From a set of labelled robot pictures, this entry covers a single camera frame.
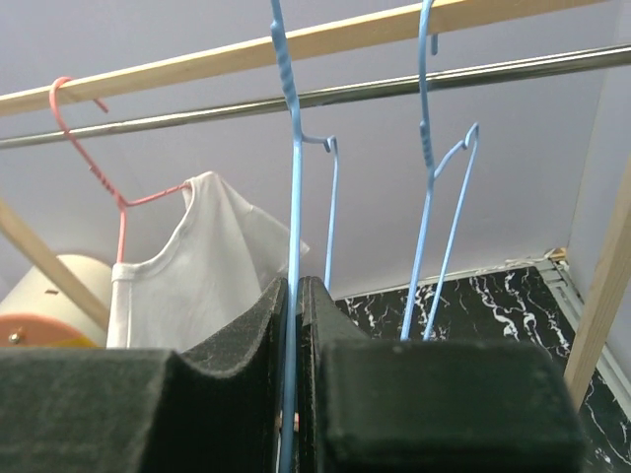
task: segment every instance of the black marble surface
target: black marble surface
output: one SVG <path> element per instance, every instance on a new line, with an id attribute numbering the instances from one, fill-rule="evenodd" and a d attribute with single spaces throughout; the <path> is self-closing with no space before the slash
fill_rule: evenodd
<path id="1" fill-rule="evenodd" d="M 434 290 L 426 286 L 416 292 L 411 339 L 421 339 Z M 406 297 L 407 290 L 389 291 L 337 305 L 372 337 L 398 339 Z M 445 283 L 432 338 L 529 340 L 564 368 L 574 331 L 539 272 L 528 267 Z M 631 472 L 631 422 L 598 372 L 581 419 L 589 438 L 584 471 Z"/>

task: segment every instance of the wooden frame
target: wooden frame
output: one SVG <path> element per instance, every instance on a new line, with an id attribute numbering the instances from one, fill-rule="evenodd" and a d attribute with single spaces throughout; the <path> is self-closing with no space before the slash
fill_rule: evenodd
<path id="1" fill-rule="evenodd" d="M 604 0 L 436 0 L 430 34 L 446 33 Z M 294 60 L 412 39 L 421 5 L 305 28 L 287 34 Z M 150 64 L 78 79 L 60 89 L 61 103 L 129 94 L 275 64 L 270 37 L 231 44 Z M 49 86 L 0 97 L 0 116 L 48 107 Z M 631 275 L 631 165 L 627 167 L 595 281 L 577 333 L 566 379 L 575 403 L 582 402 L 607 332 Z M 107 309 L 45 243 L 0 200 L 0 232 L 81 310 L 107 326 Z"/>
<path id="2" fill-rule="evenodd" d="M 436 0 L 429 30 L 430 34 L 452 32 L 601 1 Z M 410 5 L 287 33 L 292 57 L 307 59 L 412 39 L 418 36 L 420 10 L 420 4 Z M 77 79 L 59 89 L 59 101 L 102 99 L 275 63 L 271 38 L 267 36 Z M 0 97 L 0 116 L 48 108 L 48 90 L 49 86 L 44 86 Z"/>
<path id="3" fill-rule="evenodd" d="M 565 380 L 577 409 L 583 403 L 630 277 L 631 156 L 622 175 L 594 279 L 565 369 Z"/>
<path id="4" fill-rule="evenodd" d="M 80 310 L 99 327 L 107 329 L 109 310 L 57 259 L 50 248 L 2 199 L 0 199 L 0 232 Z"/>

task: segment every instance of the black foam block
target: black foam block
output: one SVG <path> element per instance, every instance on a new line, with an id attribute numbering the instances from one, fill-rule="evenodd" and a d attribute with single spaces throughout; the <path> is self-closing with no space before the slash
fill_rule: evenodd
<path id="1" fill-rule="evenodd" d="M 534 345 L 338 340 L 319 374 L 327 473 L 580 470 L 578 418 Z"/>
<path id="2" fill-rule="evenodd" d="M 183 355 L 0 350 L 0 471 L 273 471 L 286 286 Z"/>
<path id="3" fill-rule="evenodd" d="M 324 287 L 322 280 L 315 277 L 301 279 L 299 314 L 299 375 L 298 411 L 300 430 L 298 434 L 298 461 L 301 473 L 316 473 L 316 381 L 320 363 L 320 346 L 333 340 L 366 340 L 368 335 L 359 329 L 336 306 Z"/>

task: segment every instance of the cylindrical container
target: cylindrical container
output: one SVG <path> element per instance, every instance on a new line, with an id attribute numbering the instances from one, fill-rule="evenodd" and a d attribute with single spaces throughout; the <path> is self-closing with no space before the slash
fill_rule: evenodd
<path id="1" fill-rule="evenodd" d="M 77 254 L 59 260 L 106 306 L 111 300 L 111 268 Z M 32 268 L 0 303 L 0 347 L 104 347 L 107 327 L 99 326 L 37 268 Z"/>

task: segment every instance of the white t-shirt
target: white t-shirt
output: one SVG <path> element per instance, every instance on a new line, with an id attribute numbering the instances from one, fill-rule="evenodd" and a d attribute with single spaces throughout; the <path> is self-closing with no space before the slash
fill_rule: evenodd
<path id="1" fill-rule="evenodd" d="M 286 227 L 214 172 L 188 182 L 186 212 L 162 251 L 112 268 L 109 348 L 187 350 L 251 308 L 287 270 Z"/>

